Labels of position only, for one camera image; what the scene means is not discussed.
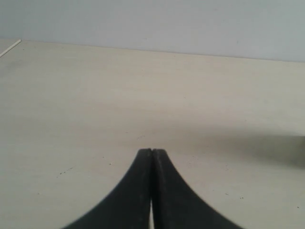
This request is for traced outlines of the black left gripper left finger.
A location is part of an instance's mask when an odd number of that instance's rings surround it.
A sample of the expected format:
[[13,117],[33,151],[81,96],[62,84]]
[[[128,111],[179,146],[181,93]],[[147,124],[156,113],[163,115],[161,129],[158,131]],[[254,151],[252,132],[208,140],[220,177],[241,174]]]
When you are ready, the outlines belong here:
[[151,149],[138,151],[117,186],[66,229],[148,229],[150,227]]

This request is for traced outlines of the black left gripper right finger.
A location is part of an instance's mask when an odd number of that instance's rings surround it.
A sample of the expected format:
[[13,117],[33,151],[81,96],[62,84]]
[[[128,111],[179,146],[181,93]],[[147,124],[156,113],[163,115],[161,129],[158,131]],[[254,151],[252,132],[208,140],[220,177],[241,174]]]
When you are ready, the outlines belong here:
[[167,152],[153,150],[152,214],[156,229],[239,229],[184,181]]

